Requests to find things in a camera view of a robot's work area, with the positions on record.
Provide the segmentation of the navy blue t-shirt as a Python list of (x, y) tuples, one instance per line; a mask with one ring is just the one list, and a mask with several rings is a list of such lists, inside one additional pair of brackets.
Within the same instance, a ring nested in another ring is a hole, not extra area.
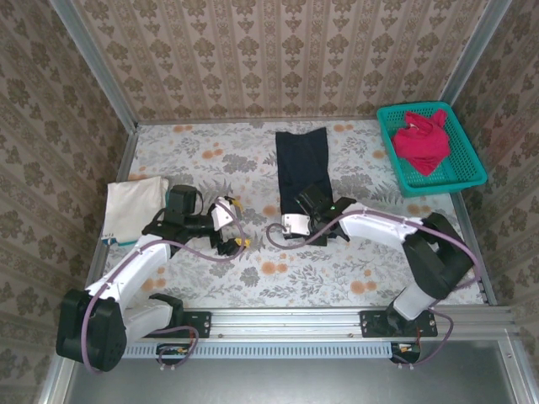
[(275, 134), (281, 214), (303, 214), (295, 197), (315, 184), (327, 197), (333, 198), (328, 175), (328, 135), (325, 127), (306, 134)]

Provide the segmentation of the grey metal sheet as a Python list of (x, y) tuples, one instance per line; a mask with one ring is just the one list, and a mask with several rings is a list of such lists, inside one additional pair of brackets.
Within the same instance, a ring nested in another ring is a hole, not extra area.
[(66, 404), (516, 404), (494, 364), (399, 369), (384, 360), (195, 359), (176, 370), (128, 360), (79, 370)]

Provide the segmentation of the aluminium mounting rail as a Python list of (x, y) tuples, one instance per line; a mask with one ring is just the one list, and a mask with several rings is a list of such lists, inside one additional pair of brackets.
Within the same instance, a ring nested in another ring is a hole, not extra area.
[[(376, 307), (212, 309), (210, 341), (360, 341), (360, 312)], [(519, 335), (511, 310), (503, 306), (439, 306), (437, 337), (423, 341), (476, 341)]]

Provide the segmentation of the teal plastic basket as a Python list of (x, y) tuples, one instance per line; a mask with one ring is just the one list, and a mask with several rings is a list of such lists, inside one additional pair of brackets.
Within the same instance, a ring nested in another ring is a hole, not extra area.
[[(405, 159), (398, 157), (392, 138), (406, 126), (405, 114), (425, 118), (438, 111), (447, 113), (444, 130), (449, 136), (450, 154), (429, 176), (422, 175)], [(394, 104), (377, 110), (381, 136), (401, 195), (405, 198), (451, 194), (484, 184), (488, 175), (451, 106), (441, 101)]]

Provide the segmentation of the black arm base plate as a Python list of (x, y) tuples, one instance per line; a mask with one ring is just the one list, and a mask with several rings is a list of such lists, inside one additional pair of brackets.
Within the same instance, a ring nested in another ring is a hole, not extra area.
[[(199, 333), (199, 338), (208, 338), (211, 330), (211, 313), (209, 311), (184, 311), (181, 315), (173, 315), (164, 330), (175, 327), (192, 327)], [(147, 338), (194, 338), (192, 330), (177, 330), (158, 333), (156, 331), (147, 335)]]
[(361, 311), (361, 334), (364, 338), (437, 337), (435, 317), (423, 311), (416, 319), (407, 320), (396, 312)]

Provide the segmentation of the white folded t-shirt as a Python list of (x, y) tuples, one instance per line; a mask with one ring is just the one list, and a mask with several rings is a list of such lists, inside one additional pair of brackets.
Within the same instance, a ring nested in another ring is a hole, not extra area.
[(106, 245), (136, 242), (166, 206), (169, 181), (162, 177), (109, 183), (101, 240)]

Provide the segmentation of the floral tablecloth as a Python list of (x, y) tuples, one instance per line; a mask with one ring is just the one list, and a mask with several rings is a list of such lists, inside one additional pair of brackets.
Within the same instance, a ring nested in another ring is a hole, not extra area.
[(403, 252), (356, 237), (324, 247), (294, 249), (279, 231), (266, 227), (280, 220), (275, 135), (324, 129), (328, 138), (328, 175), (335, 198), (350, 197), (394, 215), (426, 217), (436, 212), (457, 226), (449, 194), (405, 198), (401, 195), (376, 120), (143, 125), (139, 127), (130, 179), (164, 177), (189, 184), (202, 194), (206, 209), (229, 195), (243, 207), (240, 226), (250, 245), (229, 263), (206, 260), (207, 239), (195, 239), (154, 269), (131, 300), (150, 295), (180, 298), (189, 308), (385, 306), (412, 282)]

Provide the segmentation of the aluminium table side rail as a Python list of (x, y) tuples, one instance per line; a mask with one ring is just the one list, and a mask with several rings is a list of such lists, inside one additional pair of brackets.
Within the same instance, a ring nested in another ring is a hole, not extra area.
[[(135, 128), (135, 130), (127, 137), (125, 150), (121, 158), (118, 173), (116, 175), (116, 182), (124, 182), (128, 179), (131, 170), (131, 164), (135, 156), (137, 142), (138, 133), (137, 128)], [(88, 277), (85, 282), (86, 287), (90, 286), (95, 281), (101, 278), (106, 266), (108, 252), (109, 247), (105, 243), (103, 243), (103, 241), (101, 240), (101, 236), (98, 236), (96, 248), (93, 253), (93, 259), (88, 271)]]
[(470, 216), (467, 212), (467, 207), (461, 193), (452, 193), (451, 201), (456, 212), (456, 218), (458, 219), (459, 226), (462, 231), (462, 237), (467, 246), (475, 254), (478, 259), (478, 265), (475, 267), (475, 272), (478, 278), (478, 287), (480, 289), (483, 300), (490, 306), (497, 306), (498, 300), (495, 296), (494, 289), (488, 271), (483, 260), (481, 249), (478, 244)]

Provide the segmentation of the aluminium frame post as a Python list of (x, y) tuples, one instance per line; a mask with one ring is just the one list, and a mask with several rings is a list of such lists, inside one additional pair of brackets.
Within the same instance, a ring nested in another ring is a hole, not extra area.
[(50, 0), (50, 3), (95, 76), (127, 134), (129, 136), (133, 135), (136, 132), (137, 118), (126, 102), (120, 86), (116, 82), (112, 71), (108, 68), (73, 1)]
[(456, 102), (511, 3), (512, 0), (488, 0), (455, 69), (440, 94), (440, 101), (449, 105)]

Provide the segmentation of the red t-shirt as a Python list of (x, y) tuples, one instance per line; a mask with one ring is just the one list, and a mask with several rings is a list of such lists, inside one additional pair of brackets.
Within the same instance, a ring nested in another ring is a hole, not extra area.
[(438, 109), (428, 118), (408, 111), (404, 118), (406, 126), (392, 138), (395, 153), (421, 175), (430, 176), (451, 153), (444, 129), (447, 113)]

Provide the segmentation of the small black connector board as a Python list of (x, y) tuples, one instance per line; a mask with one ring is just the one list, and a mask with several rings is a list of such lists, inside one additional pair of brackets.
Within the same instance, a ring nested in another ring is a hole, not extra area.
[(419, 361), (421, 347), (419, 343), (391, 343), (392, 357), (395, 364), (415, 364)]
[(191, 349), (189, 343), (165, 343), (158, 344), (157, 356), (165, 357), (180, 357), (183, 358)]

